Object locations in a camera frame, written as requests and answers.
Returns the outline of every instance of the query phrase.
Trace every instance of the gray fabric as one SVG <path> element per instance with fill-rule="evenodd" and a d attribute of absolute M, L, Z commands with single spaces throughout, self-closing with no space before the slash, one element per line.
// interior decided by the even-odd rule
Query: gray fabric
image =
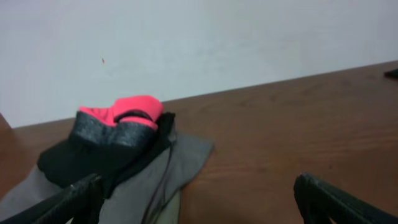
<path fill-rule="evenodd" d="M 11 189 L 0 201 L 0 221 L 61 192 L 62 189 L 48 181 L 35 165 L 28 177 Z"/>
<path fill-rule="evenodd" d="M 178 219 L 180 216 L 180 203 L 181 193 L 178 191 L 167 203 L 166 207 L 159 213 L 159 216 L 155 220 L 155 224 L 178 224 Z"/>
<path fill-rule="evenodd" d="M 140 223 L 155 194 L 149 207 L 149 218 L 145 220 L 145 223 L 153 223 L 153 218 L 157 217 L 175 192 L 200 171 L 211 148 L 212 143 L 209 141 L 177 133 L 177 142 L 173 148 L 164 151 L 143 171 L 115 188 L 111 198 L 103 204 L 99 223 Z M 169 155 L 170 163 L 164 173 Z M 0 221 L 60 191 L 61 188 L 49 182 L 35 166 L 28 178 L 15 186 L 0 201 Z"/>
<path fill-rule="evenodd" d="M 99 224 L 140 223 L 148 206 L 148 217 L 156 217 L 173 194 L 192 180 L 204 166 L 212 146 L 209 141 L 178 133 L 172 149 L 163 152 L 150 166 L 115 188 L 112 197 L 105 200 L 102 206 Z M 169 168 L 159 185 L 170 150 Z M 154 192 L 154 200 L 149 205 Z"/>

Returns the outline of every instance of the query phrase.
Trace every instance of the black fabric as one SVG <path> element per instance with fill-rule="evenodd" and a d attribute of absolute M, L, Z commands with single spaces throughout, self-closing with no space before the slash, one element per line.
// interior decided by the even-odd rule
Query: black fabric
<path fill-rule="evenodd" d="M 161 152 L 170 147 L 169 133 L 174 125 L 173 113 L 165 113 L 157 121 L 158 130 L 142 149 L 120 144 L 95 144 L 71 134 L 41 153 L 38 168 L 49 181 L 62 188 L 98 174 L 103 178 L 104 197 L 109 198 L 115 186 L 140 172 Z"/>
<path fill-rule="evenodd" d="M 95 224 L 104 202 L 101 177 L 95 174 L 69 186 L 62 192 L 27 210 L 0 222 L 0 224 Z"/>
<path fill-rule="evenodd" d="M 295 181 L 294 197 L 305 224 L 398 223 L 394 217 L 336 187 L 303 173 Z"/>

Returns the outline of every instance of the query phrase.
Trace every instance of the clothing pile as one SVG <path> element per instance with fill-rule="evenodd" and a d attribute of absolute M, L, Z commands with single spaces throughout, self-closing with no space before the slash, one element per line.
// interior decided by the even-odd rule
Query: clothing pile
<path fill-rule="evenodd" d="M 81 107 L 69 137 L 41 153 L 0 201 L 0 221 L 97 174 L 104 198 L 98 223 L 176 223 L 179 190 L 204 166 L 213 144 L 176 131 L 174 117 L 151 96 Z"/>

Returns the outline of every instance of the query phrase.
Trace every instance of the wooden table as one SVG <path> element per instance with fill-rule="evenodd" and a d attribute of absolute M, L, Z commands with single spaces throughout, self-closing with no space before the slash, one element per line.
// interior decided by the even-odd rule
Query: wooden table
<path fill-rule="evenodd" d="M 179 130 L 215 150 L 183 191 L 181 223 L 302 223 L 300 172 L 398 216 L 398 62 L 169 101 Z M 0 197 L 73 120 L 0 134 Z"/>

